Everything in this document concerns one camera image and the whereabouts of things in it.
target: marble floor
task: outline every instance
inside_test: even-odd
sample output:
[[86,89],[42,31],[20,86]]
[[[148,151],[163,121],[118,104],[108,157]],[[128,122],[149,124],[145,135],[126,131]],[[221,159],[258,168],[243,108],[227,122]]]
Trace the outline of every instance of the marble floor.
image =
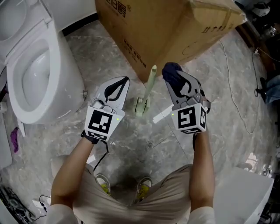
[[[126,116],[113,133],[108,144],[109,154],[97,172],[108,176],[112,186],[128,176],[137,179],[150,175],[156,183],[193,161],[192,135],[176,131],[171,117],[164,113],[172,102],[162,77],[156,79],[148,113],[137,118],[132,112],[133,99],[144,94],[145,85],[99,21],[82,27],[66,39],[80,68],[88,98],[74,115],[60,122],[25,125],[26,137],[18,132],[20,149],[16,154],[12,153],[13,164],[0,172],[4,184],[10,185],[37,215],[39,211],[33,206],[32,199],[38,199],[41,194],[50,195],[53,182],[50,160],[72,151],[84,128],[91,98],[100,84],[113,77],[130,78],[124,106]],[[201,81],[206,96],[212,102],[207,126],[217,183],[234,166],[250,164],[250,171],[261,173],[263,166],[271,162],[277,140],[276,112],[254,96],[256,78],[251,50],[235,30],[222,38],[222,42],[231,72],[233,98],[247,129],[252,131],[257,121],[253,134],[246,131],[232,102],[226,58],[220,42],[182,66],[184,71]],[[259,77],[265,77],[266,73],[258,57],[254,56],[254,62],[259,81]],[[4,119],[9,135],[17,122],[9,102],[8,106]],[[93,152],[97,159],[91,163],[93,166],[104,152],[105,146],[99,142]]]

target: toilet bowl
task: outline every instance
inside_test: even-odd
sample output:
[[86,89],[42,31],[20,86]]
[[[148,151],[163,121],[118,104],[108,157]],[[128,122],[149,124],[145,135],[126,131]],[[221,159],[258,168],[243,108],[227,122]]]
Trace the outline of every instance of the toilet bowl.
[[21,27],[1,32],[5,24],[0,21],[0,52],[8,51],[0,54],[7,66],[11,105],[23,123],[55,122],[82,105],[84,83],[64,36],[39,1],[6,0],[0,14],[22,3],[26,7],[21,6]]

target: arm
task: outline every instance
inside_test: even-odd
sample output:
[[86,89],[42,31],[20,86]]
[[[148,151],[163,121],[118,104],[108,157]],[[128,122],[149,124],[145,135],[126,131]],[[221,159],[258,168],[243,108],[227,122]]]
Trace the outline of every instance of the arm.
[[93,146],[83,137],[67,157],[53,181],[51,205],[63,204],[72,208]]
[[191,212],[200,207],[213,207],[215,177],[208,132],[198,133],[190,174]]

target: white cable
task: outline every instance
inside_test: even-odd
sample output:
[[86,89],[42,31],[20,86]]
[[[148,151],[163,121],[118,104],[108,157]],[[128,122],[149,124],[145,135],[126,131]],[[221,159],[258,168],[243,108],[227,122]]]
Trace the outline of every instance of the white cable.
[[278,60],[276,60],[276,59],[274,59],[274,58],[272,58],[269,54],[267,54],[267,53],[265,53],[268,57],[270,57],[272,60],[274,60],[274,61],[278,61]]
[[224,49],[224,55],[226,56],[226,61],[227,61],[227,70],[228,70],[228,84],[229,84],[229,88],[230,88],[230,91],[231,91],[231,99],[232,99],[232,102],[234,103],[234,105],[235,105],[235,107],[236,107],[236,109],[237,109],[237,111],[238,111],[238,113],[239,113],[239,116],[240,116],[241,120],[242,120],[242,121],[243,121],[243,123],[244,123],[244,126],[245,126],[245,128],[246,128],[246,131],[247,131],[249,134],[251,134],[251,135],[252,135],[252,134],[254,133],[254,131],[255,131],[255,128],[256,128],[256,126],[257,126],[257,122],[258,122],[259,100],[258,100],[257,117],[256,117],[256,120],[255,120],[255,126],[254,126],[254,128],[253,128],[253,131],[252,131],[252,132],[250,132],[250,131],[248,131],[248,128],[247,128],[246,122],[245,122],[245,120],[243,119],[243,117],[241,116],[240,110],[239,110],[239,108],[238,108],[237,104],[235,103],[235,100],[233,99],[233,94],[232,94],[232,90],[231,90],[231,82],[230,82],[231,72],[230,72],[229,67],[228,67],[228,56],[227,56],[226,50],[225,50],[225,48],[224,48],[224,44],[223,44],[223,42],[222,42],[221,40],[220,40],[220,43],[221,43],[221,44],[222,44],[222,46],[223,46],[223,49]]

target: shoe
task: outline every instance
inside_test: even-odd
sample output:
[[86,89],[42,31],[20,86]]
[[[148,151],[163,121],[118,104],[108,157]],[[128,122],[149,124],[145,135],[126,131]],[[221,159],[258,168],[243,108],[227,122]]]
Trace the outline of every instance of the shoe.
[[97,182],[100,184],[100,186],[102,187],[102,189],[104,190],[104,192],[111,196],[111,186],[108,178],[101,173],[98,173],[95,176],[95,178]]
[[133,204],[137,204],[138,202],[142,201],[146,197],[146,195],[149,191],[149,188],[152,185],[153,185],[153,182],[150,177],[142,178],[137,185],[136,197],[135,197]]

